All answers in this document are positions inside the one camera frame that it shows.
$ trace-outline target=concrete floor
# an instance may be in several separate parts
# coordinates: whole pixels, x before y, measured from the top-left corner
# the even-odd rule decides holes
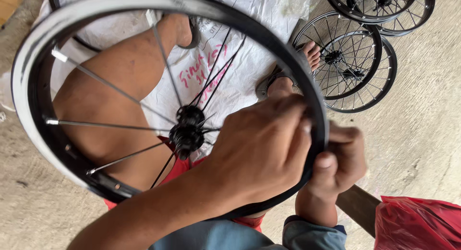
[[[0,72],[11,66],[42,0],[25,0],[0,32]],[[389,39],[399,60],[388,96],[355,114],[329,111],[365,133],[369,170],[358,185],[378,197],[412,196],[461,204],[461,0],[437,0],[430,21]],[[321,2],[312,16],[330,10]],[[65,178],[37,152],[14,113],[0,123],[0,249],[63,249],[106,211],[102,200]],[[294,198],[271,210],[263,232],[279,243]],[[373,238],[344,214],[346,248],[370,250]]]

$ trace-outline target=black rim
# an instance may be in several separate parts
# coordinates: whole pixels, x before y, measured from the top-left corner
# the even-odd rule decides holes
[[[328,109],[341,113],[361,112],[375,106],[387,95],[397,75],[397,56],[394,48],[385,38],[383,38],[383,50],[385,53],[379,69],[370,82],[353,95],[338,100],[325,100]]]
[[[432,12],[434,12],[435,0],[415,0],[414,3],[399,16],[390,22],[380,24],[379,32],[383,36],[403,36],[423,26]]]
[[[59,55],[59,51],[55,50],[55,45],[58,44],[60,41],[65,40],[66,37],[72,35],[75,31],[81,28],[82,25],[87,23],[89,18],[76,18],[80,19],[77,21],[62,21],[61,18],[65,17],[67,13],[76,13],[78,14],[79,8],[85,7],[84,3],[86,2],[95,2],[98,0],[81,0],[75,3],[70,4],[68,8],[63,7],[61,10],[55,13],[61,14],[54,14],[44,20],[42,23],[37,25],[34,30],[40,29],[43,31],[47,28],[47,24],[51,24],[55,27],[56,34],[53,34],[53,38],[47,41],[43,48],[40,48],[39,53],[37,53],[37,58],[34,58],[32,61],[32,69],[30,74],[28,75],[29,80],[27,81],[27,101],[29,104],[29,110],[32,114],[33,118],[33,125],[38,130],[41,135],[41,138],[45,141],[46,146],[51,149],[53,154],[61,160],[61,162],[65,165],[65,167],[71,171],[75,176],[79,179],[84,181],[89,189],[100,196],[111,200],[113,202],[121,202],[122,200],[130,197],[131,195],[139,193],[138,190],[124,185],[121,182],[118,182],[116,179],[108,176],[104,172],[96,170],[96,166],[89,161],[77,147],[75,147],[69,138],[64,134],[63,130],[61,129],[60,125],[81,125],[83,123],[60,123],[61,120],[57,120],[54,109],[51,103],[50,97],[50,74],[51,74],[51,66],[54,62],[54,57],[51,55],[51,52],[54,51],[54,56],[60,58],[62,55]],[[307,183],[310,178],[312,172],[312,164],[314,162],[315,156],[322,152],[325,145],[326,145],[326,137],[328,133],[328,125],[325,116],[325,109],[323,108],[323,103],[321,101],[320,94],[315,88],[308,71],[302,66],[299,58],[295,51],[284,45],[280,40],[276,38],[268,29],[264,28],[258,22],[254,21],[250,17],[246,16],[245,14],[234,10],[231,7],[226,5],[217,3],[213,0],[181,0],[182,2],[193,2],[193,3],[201,3],[202,7],[207,7],[210,11],[218,10],[220,13],[220,17],[213,16],[211,12],[203,12],[202,16],[215,19],[221,23],[230,26],[233,29],[239,30],[241,33],[253,37],[254,40],[259,42],[263,47],[267,48],[270,52],[275,53],[278,60],[278,65],[282,66],[284,69],[291,72],[293,76],[296,76],[299,87],[305,94],[305,99],[311,105],[312,112],[310,113],[313,116],[314,120],[314,127],[312,133],[313,145],[309,150],[308,157],[306,159],[305,168],[303,171],[303,176],[301,181],[291,189],[287,190],[286,192],[271,198],[264,202],[253,203],[241,208],[238,208],[234,211],[231,211],[220,218],[235,218],[239,216],[245,216],[249,214],[254,214],[265,209],[271,208],[285,199],[289,198],[291,195],[296,193],[302,186]],[[117,9],[112,9],[114,5],[108,2],[107,11],[95,13],[91,16],[91,20],[96,20],[100,17],[106,16],[110,13],[120,12],[120,11],[128,11],[128,10],[135,10],[135,9],[149,9],[146,7],[126,7],[127,4],[121,4],[119,0],[116,0]],[[169,12],[182,12],[189,15],[199,16],[197,13],[193,11],[190,7],[182,7],[181,10],[177,10],[176,8],[166,8],[162,7],[164,5],[159,5],[159,9],[168,10]],[[61,23],[62,30],[57,27],[59,22]],[[15,67],[13,68],[15,72],[13,72],[12,78],[12,86],[13,90],[15,90],[15,83],[19,83],[16,85],[20,85],[22,82],[22,78],[20,77],[22,71],[26,68],[22,67],[21,64],[27,64],[28,56],[22,56],[23,54],[29,53],[31,48],[24,47],[25,44],[33,43],[28,42],[28,39],[31,36],[34,36],[34,30],[32,30],[31,34],[23,41],[18,54],[15,58]],[[68,59],[68,62],[71,64],[76,64],[73,62],[72,59]],[[88,75],[92,76],[92,73],[84,69],[83,67],[79,68],[80,70],[86,72]],[[18,94],[13,94],[15,103],[17,100],[22,100]],[[26,131],[30,126],[30,123],[25,124],[25,118],[21,118],[23,114],[18,111],[18,116],[21,119],[21,122],[26,129]],[[95,125],[94,123],[85,123],[85,125]],[[200,126],[200,130],[202,132],[212,132],[216,131],[216,129],[208,129],[205,126]]]
[[[395,1],[399,8],[394,9]],[[414,0],[328,0],[344,17],[365,24],[390,21],[407,10]]]
[[[54,12],[57,9],[61,8],[61,2],[60,0],[48,0],[50,3],[51,11]],[[92,50],[96,53],[101,52],[99,48],[93,47],[90,44],[88,44],[86,41],[82,40],[79,36],[73,36],[72,37],[77,43],[80,45],[84,46],[85,48],[88,48],[89,50]]]
[[[331,11],[304,26],[293,46],[310,40],[320,47],[321,60],[319,68],[314,71],[314,81],[325,100],[337,100],[356,93],[378,69],[382,41],[373,25],[344,19],[338,12]]]

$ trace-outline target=forearm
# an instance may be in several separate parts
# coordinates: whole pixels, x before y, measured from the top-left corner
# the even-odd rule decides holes
[[[296,215],[316,225],[334,227],[338,221],[336,198],[337,196],[320,198],[300,190],[295,203]]]
[[[68,249],[145,250],[175,230],[222,214],[218,190],[190,173],[125,200],[82,230]]]

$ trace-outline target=red shorts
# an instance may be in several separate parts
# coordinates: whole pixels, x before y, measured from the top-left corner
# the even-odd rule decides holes
[[[202,158],[202,159],[200,159],[198,161],[192,162],[191,166],[195,167],[198,164],[200,164],[201,162],[203,162],[203,160],[205,160],[205,159],[206,159],[206,157]],[[180,176],[182,173],[185,173],[188,170],[189,170],[189,159],[180,160],[179,158],[176,158],[176,162],[175,162],[173,168],[171,169],[170,173],[165,177],[165,179],[160,184],[162,185],[164,183],[167,183],[167,182],[175,179],[176,177]],[[110,202],[110,201],[108,201],[106,199],[104,199],[104,202],[108,206],[109,210],[111,210],[112,208],[117,206],[116,203]],[[261,232],[262,218],[264,218],[264,215],[262,215],[259,218],[255,218],[255,219],[242,217],[242,218],[232,219],[232,221],[235,222],[235,223],[244,225],[244,226],[249,226],[250,228],[254,228],[257,231]]]

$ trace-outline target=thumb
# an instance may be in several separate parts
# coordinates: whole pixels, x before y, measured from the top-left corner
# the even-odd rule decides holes
[[[309,183],[319,185],[334,183],[336,170],[338,169],[335,154],[327,151],[318,154],[312,169],[312,178]]]

